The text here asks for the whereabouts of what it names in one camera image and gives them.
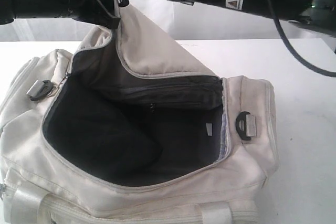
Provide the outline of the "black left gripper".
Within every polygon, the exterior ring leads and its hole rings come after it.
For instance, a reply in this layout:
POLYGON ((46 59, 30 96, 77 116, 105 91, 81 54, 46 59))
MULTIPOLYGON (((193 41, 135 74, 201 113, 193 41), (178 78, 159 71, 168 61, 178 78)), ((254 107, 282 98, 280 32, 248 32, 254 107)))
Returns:
POLYGON ((76 21, 109 29, 119 27, 120 18, 115 15, 114 0, 69 0, 69 11, 76 21))

